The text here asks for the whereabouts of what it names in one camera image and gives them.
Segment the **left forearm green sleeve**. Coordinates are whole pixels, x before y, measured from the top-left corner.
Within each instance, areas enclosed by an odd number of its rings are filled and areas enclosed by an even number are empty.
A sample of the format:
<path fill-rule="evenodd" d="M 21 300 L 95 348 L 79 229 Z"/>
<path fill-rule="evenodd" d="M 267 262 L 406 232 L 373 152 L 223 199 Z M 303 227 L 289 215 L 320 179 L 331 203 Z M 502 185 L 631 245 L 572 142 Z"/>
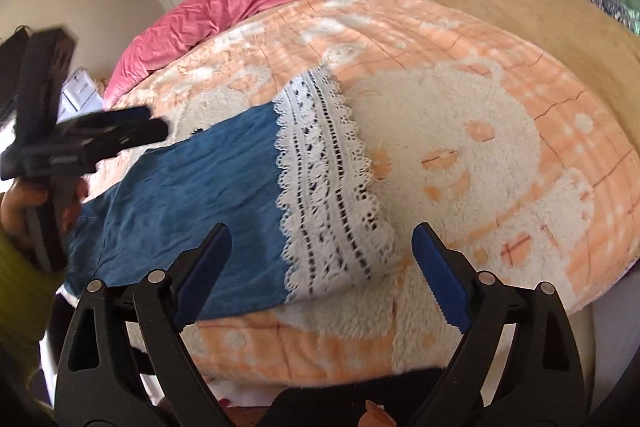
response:
<path fill-rule="evenodd" d="M 39 343 L 65 275 L 41 271 L 1 233 L 1 348 L 21 384 L 28 384 L 38 369 Z"/>

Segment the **left hand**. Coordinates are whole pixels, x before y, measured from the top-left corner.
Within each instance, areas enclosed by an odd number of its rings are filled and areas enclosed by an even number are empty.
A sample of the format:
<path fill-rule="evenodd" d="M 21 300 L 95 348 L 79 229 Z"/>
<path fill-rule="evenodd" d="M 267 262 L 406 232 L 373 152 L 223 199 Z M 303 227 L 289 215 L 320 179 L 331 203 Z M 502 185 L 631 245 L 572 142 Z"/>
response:
<path fill-rule="evenodd" d="M 81 214 L 82 202 L 89 194 L 89 185 L 85 179 L 79 178 L 75 195 L 62 212 L 62 229 L 69 232 Z M 48 201 L 47 190 L 32 181 L 16 179 L 9 191 L 1 195 L 1 228 L 10 242 L 21 253 L 32 250 L 26 221 L 26 210 L 37 208 Z"/>

